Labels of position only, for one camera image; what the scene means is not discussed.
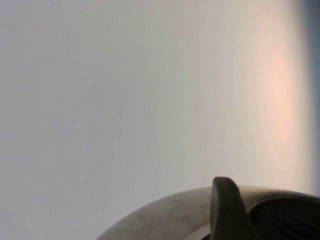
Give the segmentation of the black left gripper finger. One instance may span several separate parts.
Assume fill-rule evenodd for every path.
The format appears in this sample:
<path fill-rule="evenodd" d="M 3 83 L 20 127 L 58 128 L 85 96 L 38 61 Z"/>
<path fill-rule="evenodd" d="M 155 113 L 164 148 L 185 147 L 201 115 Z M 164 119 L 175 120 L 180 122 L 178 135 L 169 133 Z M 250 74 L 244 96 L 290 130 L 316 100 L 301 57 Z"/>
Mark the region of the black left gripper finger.
<path fill-rule="evenodd" d="M 238 186 L 228 177 L 215 177 L 212 182 L 210 239 L 250 239 L 250 226 L 244 202 Z"/>

